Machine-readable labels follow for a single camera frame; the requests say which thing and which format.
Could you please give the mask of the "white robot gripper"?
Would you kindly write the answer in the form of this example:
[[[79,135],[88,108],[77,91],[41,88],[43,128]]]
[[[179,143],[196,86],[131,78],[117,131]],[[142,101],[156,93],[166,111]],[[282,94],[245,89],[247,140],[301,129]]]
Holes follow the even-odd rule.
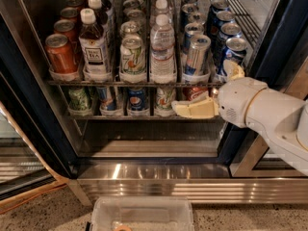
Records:
[[[218,90],[218,104],[210,97],[202,100],[173,101],[173,111],[181,117],[191,119],[209,119],[218,115],[233,125],[245,128],[247,109],[254,97],[265,90],[265,82],[244,77],[240,65],[230,60],[223,62],[226,80],[229,81]]]

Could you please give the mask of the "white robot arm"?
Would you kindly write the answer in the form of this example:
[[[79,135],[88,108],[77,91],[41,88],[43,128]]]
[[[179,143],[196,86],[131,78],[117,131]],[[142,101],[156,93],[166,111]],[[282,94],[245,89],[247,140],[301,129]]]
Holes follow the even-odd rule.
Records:
[[[185,118],[221,116],[240,128],[249,128],[284,162],[308,175],[308,103],[246,77],[230,60],[224,65],[227,82],[216,98],[201,94],[192,101],[173,101],[173,111]]]

